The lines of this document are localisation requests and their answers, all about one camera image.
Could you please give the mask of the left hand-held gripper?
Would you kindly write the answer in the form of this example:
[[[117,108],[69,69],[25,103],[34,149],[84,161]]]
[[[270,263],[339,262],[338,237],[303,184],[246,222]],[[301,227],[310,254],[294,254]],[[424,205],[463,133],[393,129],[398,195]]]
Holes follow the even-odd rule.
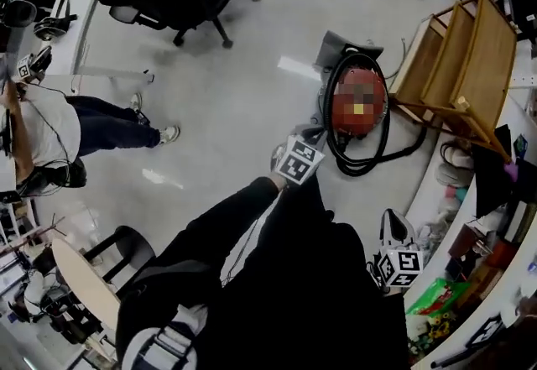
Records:
[[[326,137],[327,131],[320,125],[296,126],[273,151],[271,170],[290,185],[303,185],[325,158]]]

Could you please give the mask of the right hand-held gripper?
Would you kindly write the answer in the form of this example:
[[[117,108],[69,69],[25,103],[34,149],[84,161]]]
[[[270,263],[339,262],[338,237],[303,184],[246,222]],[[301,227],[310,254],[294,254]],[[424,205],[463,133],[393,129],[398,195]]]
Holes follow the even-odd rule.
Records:
[[[405,216],[398,211],[386,209],[380,226],[381,258],[377,265],[383,284],[388,287],[409,288],[423,272],[423,253],[412,243],[415,231]],[[408,246],[387,248],[401,242]]]

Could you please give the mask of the person's right forearm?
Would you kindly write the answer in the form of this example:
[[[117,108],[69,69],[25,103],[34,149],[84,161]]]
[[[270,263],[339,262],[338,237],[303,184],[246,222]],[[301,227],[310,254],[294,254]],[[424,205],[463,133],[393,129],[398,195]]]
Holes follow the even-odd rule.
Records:
[[[409,370],[408,333],[402,292],[390,292],[379,300],[378,346],[388,370]]]

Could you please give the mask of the person's left forearm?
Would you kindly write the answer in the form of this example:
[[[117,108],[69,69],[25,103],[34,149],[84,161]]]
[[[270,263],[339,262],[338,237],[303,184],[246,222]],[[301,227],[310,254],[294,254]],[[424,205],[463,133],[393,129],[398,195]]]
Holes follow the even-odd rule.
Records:
[[[183,261],[203,263],[219,274],[242,235],[266,212],[284,186],[282,180],[259,177],[189,222],[158,256],[169,266]]]

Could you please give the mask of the red green vacuum cleaner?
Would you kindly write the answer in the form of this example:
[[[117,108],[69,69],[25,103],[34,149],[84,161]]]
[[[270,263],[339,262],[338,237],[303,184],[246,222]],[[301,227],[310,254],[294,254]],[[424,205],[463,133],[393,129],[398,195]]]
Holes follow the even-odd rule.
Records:
[[[348,39],[326,31],[314,68],[320,72],[319,110],[325,105],[328,83],[336,77],[331,104],[332,130],[338,143],[350,138],[363,139],[379,125],[387,113],[385,80],[368,62],[354,60],[337,72],[336,66],[351,54],[377,60],[383,48],[373,43],[354,44]]]

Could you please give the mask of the white shelving rack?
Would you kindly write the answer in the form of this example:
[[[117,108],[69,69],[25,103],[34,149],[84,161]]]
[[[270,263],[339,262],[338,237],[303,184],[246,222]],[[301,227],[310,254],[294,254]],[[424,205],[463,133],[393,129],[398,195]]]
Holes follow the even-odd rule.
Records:
[[[537,90],[537,74],[515,76],[514,83],[508,90],[508,97],[500,116],[500,123],[508,124],[513,138],[523,135],[528,140],[529,146],[524,159],[537,165],[537,124],[526,112],[530,104],[532,90]],[[406,213],[406,218],[413,227],[420,227],[431,221],[438,214],[439,205],[445,196],[446,188],[436,180],[435,171],[441,162],[441,144],[447,139],[448,136],[444,133],[438,138],[424,178]],[[443,242],[425,265],[423,272],[404,295],[406,309],[420,298],[433,281],[443,275],[449,261],[449,248],[463,225],[474,219],[476,195],[476,185],[471,184],[467,196],[462,202],[461,208],[457,212]],[[537,291],[537,274],[532,274],[528,271],[530,263],[534,261],[536,256],[537,216],[532,221],[514,259],[490,294],[459,328],[448,336],[433,352],[418,361],[411,370],[441,370],[433,369],[431,365],[434,362],[441,362],[455,356],[458,352],[462,352],[471,336],[476,334],[483,324],[492,319],[492,317],[497,315],[504,316],[508,310],[513,311],[514,299],[518,292],[528,296]]]

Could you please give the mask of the green packet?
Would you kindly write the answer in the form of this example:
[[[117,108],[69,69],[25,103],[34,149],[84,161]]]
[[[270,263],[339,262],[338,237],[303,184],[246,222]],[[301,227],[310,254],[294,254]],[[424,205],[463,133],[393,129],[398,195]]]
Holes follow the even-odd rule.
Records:
[[[466,292],[469,286],[468,282],[454,282],[437,278],[409,307],[406,314],[434,316],[445,312]]]

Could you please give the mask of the black cloth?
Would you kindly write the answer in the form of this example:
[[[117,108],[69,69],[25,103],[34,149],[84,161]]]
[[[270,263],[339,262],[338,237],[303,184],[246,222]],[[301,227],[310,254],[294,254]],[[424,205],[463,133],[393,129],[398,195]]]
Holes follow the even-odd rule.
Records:
[[[511,200],[537,204],[537,160],[529,160],[527,136],[520,134],[512,149],[514,160],[507,164],[500,153],[472,145],[477,218],[488,215]]]

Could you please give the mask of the person's black clothing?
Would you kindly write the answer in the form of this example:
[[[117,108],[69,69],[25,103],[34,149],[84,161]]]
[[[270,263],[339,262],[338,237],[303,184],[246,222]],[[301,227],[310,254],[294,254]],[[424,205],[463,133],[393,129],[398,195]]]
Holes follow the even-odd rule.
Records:
[[[356,230],[324,207],[318,180],[284,186],[239,239],[219,274],[157,258],[123,297],[119,366],[130,341],[166,326],[178,305],[205,305],[196,370],[388,370],[378,346],[378,300]]]

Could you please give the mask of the wooden shelf cart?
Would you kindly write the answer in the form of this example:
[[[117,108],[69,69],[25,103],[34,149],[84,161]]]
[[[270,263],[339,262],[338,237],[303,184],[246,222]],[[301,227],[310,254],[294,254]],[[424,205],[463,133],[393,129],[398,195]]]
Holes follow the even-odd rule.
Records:
[[[493,0],[464,0],[416,29],[390,101],[412,120],[511,161],[495,134],[514,67],[517,34]]]

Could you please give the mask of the gray chest pack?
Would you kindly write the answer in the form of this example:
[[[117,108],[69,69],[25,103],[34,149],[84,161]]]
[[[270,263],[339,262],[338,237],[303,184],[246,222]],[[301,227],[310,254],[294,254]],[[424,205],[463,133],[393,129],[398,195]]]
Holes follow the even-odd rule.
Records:
[[[196,370],[194,343],[205,328],[207,316],[205,305],[189,309],[178,305],[166,326],[144,329],[130,341],[121,370]]]

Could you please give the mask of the black round backpack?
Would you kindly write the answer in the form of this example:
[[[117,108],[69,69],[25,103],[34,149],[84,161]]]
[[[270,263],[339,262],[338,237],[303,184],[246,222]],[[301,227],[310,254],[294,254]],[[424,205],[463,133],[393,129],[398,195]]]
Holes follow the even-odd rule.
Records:
[[[43,195],[46,189],[83,188],[87,182],[86,167],[80,158],[74,162],[60,162],[60,167],[35,166],[28,178],[17,185],[22,197]]]

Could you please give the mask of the round wooden table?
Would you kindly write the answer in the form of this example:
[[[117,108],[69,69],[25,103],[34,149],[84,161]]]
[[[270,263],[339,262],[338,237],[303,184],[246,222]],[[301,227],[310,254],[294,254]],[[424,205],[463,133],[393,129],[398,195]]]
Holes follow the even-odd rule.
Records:
[[[62,238],[52,241],[52,252],[63,280],[74,296],[107,328],[117,327],[120,301],[126,284],[115,292],[112,280],[127,266],[139,274],[153,262],[155,252],[141,233],[128,226],[119,226],[109,237],[81,253]],[[118,263],[99,274],[92,262],[109,248],[121,256]]]

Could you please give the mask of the white desk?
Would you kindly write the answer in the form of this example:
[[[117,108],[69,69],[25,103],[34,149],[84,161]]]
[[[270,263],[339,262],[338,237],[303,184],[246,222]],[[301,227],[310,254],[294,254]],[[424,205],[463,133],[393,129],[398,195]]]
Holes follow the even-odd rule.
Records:
[[[101,76],[109,79],[128,79],[152,83],[154,74],[86,65],[84,61],[87,31],[96,9],[97,0],[69,0],[70,10],[78,16],[67,33],[50,43],[52,61],[47,73],[53,76]]]

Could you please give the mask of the black headset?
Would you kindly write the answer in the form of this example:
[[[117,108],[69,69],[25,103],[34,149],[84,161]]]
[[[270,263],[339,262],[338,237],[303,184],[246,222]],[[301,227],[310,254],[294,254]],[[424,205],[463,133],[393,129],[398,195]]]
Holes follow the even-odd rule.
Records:
[[[43,18],[34,26],[34,35],[44,42],[50,42],[66,34],[78,15],[70,12],[70,0],[60,0],[54,16]]]

